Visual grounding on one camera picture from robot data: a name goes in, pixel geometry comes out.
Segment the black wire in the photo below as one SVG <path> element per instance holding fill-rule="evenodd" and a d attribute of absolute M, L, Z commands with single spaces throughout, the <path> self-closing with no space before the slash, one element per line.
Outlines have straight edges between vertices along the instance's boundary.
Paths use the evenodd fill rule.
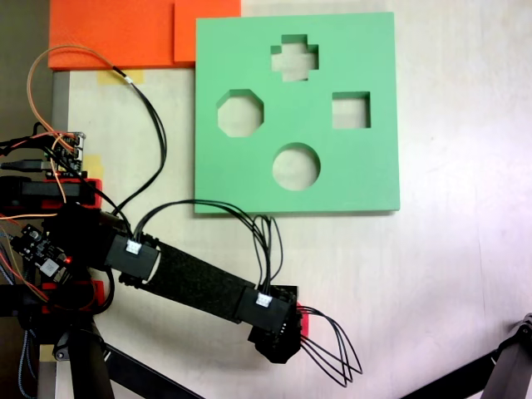
<path fill-rule="evenodd" d="M 301 343 L 302 343 L 301 347 L 311 357 L 311 359 L 331 379 L 333 379 L 340 386 L 346 387 L 348 382 L 352 382 L 353 381 L 352 371 L 354 371 L 354 372 L 356 372 L 358 374 L 362 374 L 363 373 L 362 365 L 360 364 L 360 360 L 358 359 L 358 355 L 355 352 L 355 349 L 354 349 L 354 347 L 353 347 L 353 345 L 351 343 L 351 340 L 349 339 L 349 337 L 347 336 L 347 334 L 343 330 L 342 326 L 340 326 L 340 324 L 338 324 L 334 319 L 332 319 L 329 316 L 325 315 L 324 313 L 320 312 L 316 308 L 310 308 L 310 307 L 307 307 L 307 306 L 298 306 L 298 311 L 300 313 L 305 313 L 305 314 L 309 314 L 309 315 L 314 315 L 314 316 L 319 316 L 319 317 L 325 318 L 331 324 L 331 327 L 332 327 L 332 329 L 335 332 L 335 335 L 337 337 L 338 351 L 340 352 L 340 357 L 337 357 L 337 356 L 333 355 L 327 349 L 325 349 L 324 347 L 322 347 L 318 343 L 314 342 L 309 337 L 305 337 L 303 335 L 301 336 Z M 351 366 L 351 364 L 349 362 L 349 354 L 348 354 L 348 351 L 347 351 L 347 346 L 346 346 L 346 343 L 344 341 L 344 338 L 345 338 L 345 340 L 347 340 L 347 343 L 348 343 L 349 347 L 351 348 L 352 354 L 355 357 L 355 360 L 357 361 L 358 369 L 356 369 L 355 367 Z M 325 355 L 329 356 L 331 359 L 334 359 L 335 361 L 340 362 L 340 365 L 342 366 L 342 371 L 340 372 L 337 368 L 335 368 L 335 366 L 333 366 L 327 359 L 325 359 L 325 357 L 323 357 L 318 352 L 318 350 L 316 348 L 319 349 L 320 351 L 322 351 L 322 353 L 324 353 Z M 337 374 L 342 376 L 343 382 L 339 381 L 335 376 L 333 376 L 330 372 L 328 372 L 328 370 L 325 368 L 325 366 L 323 364 L 321 364 L 319 362 L 319 360 L 317 358 L 315 358 L 309 350 L 314 352 L 323 362 L 325 362 L 325 364 L 327 366 L 329 366 Z"/>
<path fill-rule="evenodd" d="M 318 360 L 316 360 L 316 358 L 312 355 L 312 353 L 310 353 L 308 351 L 308 349 L 305 347 L 305 346 L 301 346 L 301 348 L 310 356 L 310 358 L 318 365 L 319 368 L 321 368 L 323 370 L 323 372 L 325 372 L 325 374 L 327 374 L 329 377 L 331 377 L 332 380 L 334 380 L 340 387 L 347 387 L 347 384 L 345 383 L 342 383 L 341 381 L 337 380 L 337 378 L 332 375 L 330 372 L 328 372 L 324 366 L 322 366 L 320 364 L 320 362 Z"/>
<path fill-rule="evenodd" d="M 39 126 L 40 126 L 42 129 L 46 130 L 45 127 L 42 125 L 41 122 L 35 122 L 35 125 L 33 125 L 33 134 L 32 134 L 32 136 L 37 135 L 37 129 L 39 128 Z"/>
<path fill-rule="evenodd" d="M 123 77 L 126 77 L 126 74 L 121 71 L 118 67 L 114 66 L 113 70 L 115 70 L 118 74 L 120 74 Z M 122 201 L 116 208 L 113 210 L 113 215 L 117 215 L 130 201 L 132 201 L 137 195 L 142 193 L 144 190 L 146 190 L 150 185 L 157 179 L 157 177 L 162 172 L 163 168 L 165 167 L 166 163 L 166 156 L 168 154 L 168 148 L 167 148 L 167 141 L 166 141 L 166 131 L 165 127 L 159 117 L 159 114 L 151 104 L 150 100 L 144 95 L 144 93 L 137 87 L 135 84 L 131 83 L 131 87 L 135 90 L 139 98 L 142 100 L 144 106 L 146 107 L 146 110 L 148 111 L 148 114 L 150 114 L 150 118 L 154 123 L 155 131 L 157 133 L 157 138 L 159 139 L 159 145 L 160 145 L 160 164 L 157 171 L 146 181 L 137 191 L 135 191 L 132 195 L 127 197 L 124 201 Z"/>
<path fill-rule="evenodd" d="M 279 252 L 281 254 L 281 261 L 279 262 L 279 268 L 277 269 L 277 272 L 275 272 L 272 276 L 272 280 L 277 277 L 277 275 L 281 272 L 281 268 L 283 268 L 283 261 L 284 261 L 284 254 L 283 254 L 283 240 L 281 239 L 281 233 L 279 232 L 279 226 L 277 226 L 277 220 L 275 218 L 272 218 L 273 226 L 275 226 L 275 230 L 277 231 L 277 237 L 279 241 Z"/>
<path fill-rule="evenodd" d="M 326 320 L 329 321 L 329 323 L 331 323 L 332 325 L 332 328 L 334 328 L 335 330 L 337 329 L 347 340 L 347 343 L 349 344 L 349 347 L 351 348 L 351 351 L 352 351 L 352 354 L 353 356 L 355 357 L 355 360 L 357 361 L 357 365 L 358 365 L 358 368 L 359 370 L 357 370 L 356 368 L 352 368 L 354 372 L 357 372 L 358 374 L 363 374 L 363 370 L 362 370 L 362 365 L 360 363 L 360 360 L 358 359 L 358 355 L 357 355 L 357 352 L 355 351 L 355 348 L 353 347 L 352 343 L 351 343 L 351 340 L 349 339 L 349 336 L 346 334 L 346 332 L 343 330 L 342 326 L 336 321 L 334 320 L 333 318 L 330 318 L 329 316 L 327 316 L 326 314 L 320 312 L 319 310 L 317 310 L 316 308 L 311 308 L 309 306 L 300 306 L 298 307 L 298 310 L 299 311 L 304 311 L 306 313 L 309 313 L 309 314 L 314 314 L 316 316 L 320 316 L 320 317 L 323 317 L 325 318 Z"/>
<path fill-rule="evenodd" d="M 316 312 L 320 313 L 318 314 L 318 316 L 321 316 L 323 315 L 323 313 L 319 312 L 316 310 Z M 337 343 L 338 343 L 338 351 L 340 352 L 340 358 L 338 359 L 337 357 L 333 356 L 329 351 L 327 351 L 326 349 L 324 349 L 323 347 L 320 347 L 319 345 L 317 345 L 314 341 L 312 341 L 310 338 L 308 337 L 304 337 L 302 336 L 302 340 L 307 340 L 309 341 L 310 343 L 312 344 L 315 344 L 319 349 L 321 349 L 322 351 L 324 351 L 327 355 L 329 355 L 330 357 L 334 358 L 335 360 L 338 360 L 341 364 L 342 364 L 342 371 L 343 371 L 343 375 L 345 376 L 344 378 L 349 381 L 349 382 L 352 382 L 352 374 L 351 374 L 351 369 L 349 367 L 351 367 L 351 365 L 349 364 L 349 355 L 347 354 L 347 350 L 346 350 L 346 346 L 345 346 L 345 343 L 342 339 L 342 335 L 340 334 L 340 332 L 338 331 L 337 327 L 335 326 L 334 323 L 331 323 L 330 320 L 328 320 L 329 323 L 331 324 L 332 326 L 332 329 L 334 331 L 334 334 L 336 335 L 336 339 L 337 339 Z M 346 376 L 346 369 L 345 369 L 345 366 L 347 365 L 347 372 L 349 373 L 349 378 L 347 378 Z"/>
<path fill-rule="evenodd" d="M 169 206 L 179 205 L 179 204 L 199 204 L 199 205 L 212 206 L 212 207 L 224 210 L 225 212 L 233 215 L 236 219 L 242 222 L 252 232 L 253 237 L 254 237 L 255 252 L 259 260 L 259 272 L 260 272 L 259 289 L 261 289 L 263 293 L 269 293 L 270 284 L 271 284 L 271 267 L 270 267 L 271 265 L 270 255 L 271 255 L 271 247 L 272 247 L 271 224 L 272 224 L 273 218 L 269 218 L 268 216 L 258 215 L 252 219 L 251 216 L 249 216 L 249 214 L 246 214 L 243 210 L 241 210 L 241 208 L 239 208 L 236 205 L 229 204 L 227 202 L 213 201 L 213 200 L 206 200 L 206 199 L 183 199 L 181 201 L 173 201 L 167 204 L 162 204 L 152 209 L 144 217 L 142 217 L 142 219 L 140 219 L 138 225 L 136 226 L 135 231 L 133 232 L 133 236 L 135 240 L 140 242 L 144 227 L 150 221 L 150 219 L 153 218 L 157 213 L 159 213 L 161 210 L 165 208 L 168 208 Z M 261 227 L 258 227 L 257 219 L 261 219 Z M 279 242 L 281 242 L 277 223 L 275 223 L 275 226 L 276 226 L 276 230 L 279 236 Z M 264 282 L 263 282 L 263 266 L 262 266 L 262 262 L 259 256 L 259 250 L 258 250 L 257 243 L 259 243 L 260 248 L 264 252 L 264 260 L 265 260 L 265 268 L 266 268 Z"/>
<path fill-rule="evenodd" d="M 331 363 L 329 363 L 327 361 L 327 359 L 325 359 L 316 349 L 314 349 L 313 347 L 308 345 L 304 340 L 301 341 L 301 347 L 302 348 L 307 348 L 307 349 L 310 349 L 311 351 L 313 351 L 316 354 L 316 356 L 318 356 L 320 359 L 322 359 L 325 362 L 325 364 L 327 364 L 330 368 L 332 368 L 333 371 L 335 371 L 335 373 L 337 373 L 339 376 L 341 376 L 342 379 L 343 379 L 343 382 L 340 382 L 340 381 L 336 380 L 335 377 L 333 377 L 331 374 L 328 373 L 328 375 L 333 380 L 336 380 L 340 385 L 342 385 L 342 387 L 345 388 L 345 387 L 347 387 L 347 383 L 348 382 L 352 382 L 352 380 L 349 380 L 348 378 L 346 378 L 345 372 L 341 372 L 340 370 L 336 369 L 335 366 L 333 366 Z"/>

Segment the black tripod leg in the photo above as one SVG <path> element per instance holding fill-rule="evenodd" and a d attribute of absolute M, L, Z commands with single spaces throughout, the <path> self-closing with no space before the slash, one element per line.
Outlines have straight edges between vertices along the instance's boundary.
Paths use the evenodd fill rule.
<path fill-rule="evenodd" d="M 111 380 L 145 399 L 203 399 L 200 395 L 107 345 Z"/>
<path fill-rule="evenodd" d="M 500 353 L 481 399 L 525 399 L 531 376 L 530 351 L 515 342 Z"/>
<path fill-rule="evenodd" d="M 497 351 L 488 353 L 402 399 L 466 399 L 471 397 L 484 389 L 495 367 L 494 360 L 497 356 Z"/>
<path fill-rule="evenodd" d="M 68 356 L 76 399 L 115 398 L 97 335 L 85 331 L 71 332 Z"/>

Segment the yellow tape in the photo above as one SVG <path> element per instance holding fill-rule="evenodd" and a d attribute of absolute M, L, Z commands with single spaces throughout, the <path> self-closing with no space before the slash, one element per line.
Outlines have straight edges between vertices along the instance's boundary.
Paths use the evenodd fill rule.
<path fill-rule="evenodd" d="M 87 171 L 91 179 L 103 179 L 103 165 L 99 155 L 84 155 L 83 169 Z"/>
<path fill-rule="evenodd" d="M 55 362 L 53 356 L 53 345 L 41 345 L 39 347 L 39 362 Z"/>
<path fill-rule="evenodd" d="M 144 83 L 144 70 L 143 69 L 130 69 L 127 71 L 124 71 L 124 73 L 131 78 L 133 83 L 136 85 L 140 85 L 141 83 Z M 122 77 L 120 77 L 116 72 L 108 70 L 108 71 L 97 71 L 96 72 L 96 79 L 98 81 L 98 85 L 101 86 L 109 86 L 109 85 L 127 85 L 127 82 L 124 81 Z"/>

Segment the orange foam sheet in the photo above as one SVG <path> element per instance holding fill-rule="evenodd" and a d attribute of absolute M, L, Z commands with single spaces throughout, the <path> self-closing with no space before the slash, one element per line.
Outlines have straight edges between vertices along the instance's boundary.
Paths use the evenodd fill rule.
<path fill-rule="evenodd" d="M 175 0 L 174 62 L 193 67 L 196 62 L 196 19 L 240 17 L 240 0 Z"/>
<path fill-rule="evenodd" d="M 239 16 L 240 0 L 51 0 L 50 47 L 81 44 L 120 68 L 193 67 L 195 19 Z M 67 49 L 53 52 L 48 66 L 106 68 Z"/>

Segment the circuit board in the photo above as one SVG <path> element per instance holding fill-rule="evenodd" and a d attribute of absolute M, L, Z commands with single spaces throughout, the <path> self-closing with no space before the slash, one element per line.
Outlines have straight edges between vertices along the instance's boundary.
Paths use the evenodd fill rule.
<path fill-rule="evenodd" d="M 38 229 L 29 224 L 21 237 L 12 238 L 11 244 L 25 261 L 37 266 L 46 276 L 56 282 L 63 279 L 71 259 Z"/>
<path fill-rule="evenodd" d="M 77 175 L 86 178 L 86 172 L 83 171 L 83 146 L 85 144 L 85 133 L 80 131 L 72 132 L 74 137 L 64 137 L 63 140 L 68 144 L 71 145 L 74 149 L 73 152 L 70 152 L 66 148 L 64 148 L 62 145 L 57 145 L 54 149 L 54 153 L 57 157 L 64 160 L 64 162 L 70 166 L 71 169 L 73 169 Z M 53 179 L 53 173 L 51 171 L 48 171 L 46 173 L 46 176 L 48 179 Z M 57 168 L 57 176 L 60 179 L 73 179 L 76 178 L 76 176 L 67 171 L 65 168 L 59 166 Z"/>

